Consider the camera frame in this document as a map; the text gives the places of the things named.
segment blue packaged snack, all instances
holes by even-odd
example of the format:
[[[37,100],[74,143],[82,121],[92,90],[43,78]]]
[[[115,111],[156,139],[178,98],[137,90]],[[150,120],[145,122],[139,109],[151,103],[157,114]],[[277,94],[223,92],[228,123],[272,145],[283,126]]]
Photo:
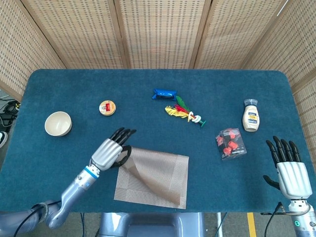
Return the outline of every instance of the blue packaged snack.
[[[177,100],[176,95],[177,91],[175,90],[161,90],[161,89],[154,89],[153,99],[171,99]]]

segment beige woven placemat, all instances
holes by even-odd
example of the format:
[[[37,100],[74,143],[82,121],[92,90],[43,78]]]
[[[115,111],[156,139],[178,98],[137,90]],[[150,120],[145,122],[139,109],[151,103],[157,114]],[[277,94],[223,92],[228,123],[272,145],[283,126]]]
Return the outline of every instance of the beige woven placemat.
[[[118,170],[114,200],[185,209],[188,163],[186,156],[132,147]]]

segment robotic hand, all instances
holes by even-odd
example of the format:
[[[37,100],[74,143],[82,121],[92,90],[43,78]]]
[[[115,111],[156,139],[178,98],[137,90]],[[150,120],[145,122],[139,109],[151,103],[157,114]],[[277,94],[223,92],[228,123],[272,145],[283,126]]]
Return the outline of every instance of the robotic hand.
[[[60,201],[46,201],[36,204],[32,209],[9,214],[0,214],[0,237],[16,236],[17,232],[30,232],[41,221],[56,229],[66,221],[71,208],[76,201],[99,178],[100,171],[109,169],[116,161],[124,142],[136,130],[118,129],[110,138],[106,139],[92,155],[92,158],[83,171],[75,178],[72,184],[61,195]]]
[[[290,141],[289,144],[274,136],[272,142],[266,141],[274,161],[279,182],[272,181],[269,176],[264,175],[265,181],[272,187],[280,190],[282,194],[291,200],[289,213],[286,213],[283,206],[283,214],[292,217],[297,237],[316,237],[316,217],[313,207],[307,203],[312,195],[312,188],[305,164],[301,162],[299,151],[296,145]]]

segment white ceramic bowl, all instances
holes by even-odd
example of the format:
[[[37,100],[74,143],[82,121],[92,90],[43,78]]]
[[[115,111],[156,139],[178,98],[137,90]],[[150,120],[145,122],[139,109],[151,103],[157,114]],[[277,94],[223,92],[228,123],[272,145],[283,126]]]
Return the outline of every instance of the white ceramic bowl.
[[[52,136],[64,136],[72,127],[69,114],[58,111],[52,113],[45,121],[45,131]]]

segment mayonnaise bottle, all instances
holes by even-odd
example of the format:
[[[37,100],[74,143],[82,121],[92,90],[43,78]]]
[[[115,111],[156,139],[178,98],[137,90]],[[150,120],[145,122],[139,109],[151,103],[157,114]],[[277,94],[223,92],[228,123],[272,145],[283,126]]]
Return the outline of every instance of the mayonnaise bottle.
[[[255,99],[246,99],[245,112],[242,117],[242,124],[247,132],[255,132],[258,130],[260,119],[257,110],[258,101]]]

